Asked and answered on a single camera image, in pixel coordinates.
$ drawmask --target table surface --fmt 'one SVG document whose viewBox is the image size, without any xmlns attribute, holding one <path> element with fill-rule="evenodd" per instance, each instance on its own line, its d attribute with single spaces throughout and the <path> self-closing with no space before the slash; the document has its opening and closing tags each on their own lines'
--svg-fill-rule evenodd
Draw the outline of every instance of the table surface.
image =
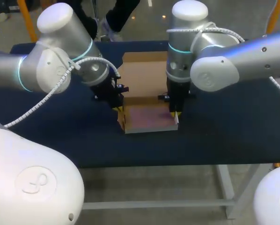
<svg viewBox="0 0 280 225">
<path fill-rule="evenodd" d="M 15 45 L 27 54 L 34 44 Z M 125 52 L 166 51 L 166 41 L 97 43 L 116 67 Z M 117 114 L 73 76 L 15 133 L 53 148 L 78 167 L 252 164 L 280 162 L 280 91 L 268 80 L 243 82 L 207 93 L 193 89 L 178 131 L 125 135 Z M 43 93 L 0 89 L 0 122 L 35 105 Z"/>
</svg>

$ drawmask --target black pants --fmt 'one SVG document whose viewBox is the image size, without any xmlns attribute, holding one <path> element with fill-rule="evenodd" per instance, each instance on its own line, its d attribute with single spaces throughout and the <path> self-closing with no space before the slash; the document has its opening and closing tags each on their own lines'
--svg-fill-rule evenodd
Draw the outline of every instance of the black pants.
<svg viewBox="0 0 280 225">
<path fill-rule="evenodd" d="M 96 21 L 93 18 L 86 16 L 81 6 L 82 0 L 58 0 L 58 2 L 65 2 L 69 4 L 83 23 L 83 26 L 86 28 L 92 39 L 96 37 Z M 139 2 L 140 0 L 117 0 L 115 7 L 106 14 L 106 20 L 113 31 L 120 32 L 122 30 L 130 14 L 134 11 Z"/>
</svg>

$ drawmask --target open cardboard box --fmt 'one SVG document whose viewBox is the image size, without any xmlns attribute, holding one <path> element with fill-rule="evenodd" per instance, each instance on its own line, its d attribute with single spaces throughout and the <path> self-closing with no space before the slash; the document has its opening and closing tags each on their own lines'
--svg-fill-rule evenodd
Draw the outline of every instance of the open cardboard box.
<svg viewBox="0 0 280 225">
<path fill-rule="evenodd" d="M 168 103 L 158 100 L 165 95 L 167 52 L 127 52 L 118 68 L 122 83 L 129 87 L 123 93 L 123 112 L 118 121 L 126 134 L 178 129 L 178 116 L 169 112 Z"/>
</svg>

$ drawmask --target logo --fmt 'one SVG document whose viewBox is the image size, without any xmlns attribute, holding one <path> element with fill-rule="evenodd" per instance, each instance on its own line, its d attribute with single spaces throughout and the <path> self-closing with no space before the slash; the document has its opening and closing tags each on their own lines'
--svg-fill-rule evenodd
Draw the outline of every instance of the logo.
<svg viewBox="0 0 280 225">
<path fill-rule="evenodd" d="M 203 86 L 212 87 L 214 85 L 213 77 L 208 73 L 203 73 L 199 75 L 199 81 Z"/>
<path fill-rule="evenodd" d="M 31 188 L 22 189 L 22 191 L 27 193 L 27 194 L 36 194 L 40 191 L 41 186 L 44 186 L 47 183 L 48 183 L 47 175 L 42 173 L 38 176 L 36 182 L 30 182 L 29 183 L 30 185 L 32 185 Z"/>
<path fill-rule="evenodd" d="M 45 201 L 55 193 L 57 180 L 51 170 L 42 166 L 32 166 L 17 176 L 15 187 L 25 200 Z"/>
</svg>

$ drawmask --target floor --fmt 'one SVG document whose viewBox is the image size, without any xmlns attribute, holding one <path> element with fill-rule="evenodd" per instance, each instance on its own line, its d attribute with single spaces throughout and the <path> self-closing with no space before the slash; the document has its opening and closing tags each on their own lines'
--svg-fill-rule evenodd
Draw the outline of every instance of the floor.
<svg viewBox="0 0 280 225">
<path fill-rule="evenodd" d="M 121 32 L 124 40 L 164 40 L 169 27 L 171 8 L 177 0 L 142 0 Z M 244 38 L 264 33 L 265 22 L 274 0 L 201 0 L 209 8 L 211 21 L 236 31 Z M 98 0 L 99 17 L 111 9 L 115 0 Z M 84 10 L 93 15 L 90 0 Z M 36 27 L 41 9 L 31 12 Z M 20 14 L 0 24 L 0 50 L 9 52 L 18 43 L 30 42 Z M 247 172 L 248 165 L 231 165 L 235 187 Z M 177 200 L 222 197 L 214 166 L 160 166 L 87 169 L 81 171 L 87 202 L 127 200 Z M 255 225 L 252 206 L 237 220 L 226 220 L 223 208 L 175 208 L 83 211 L 77 225 Z"/>
</svg>

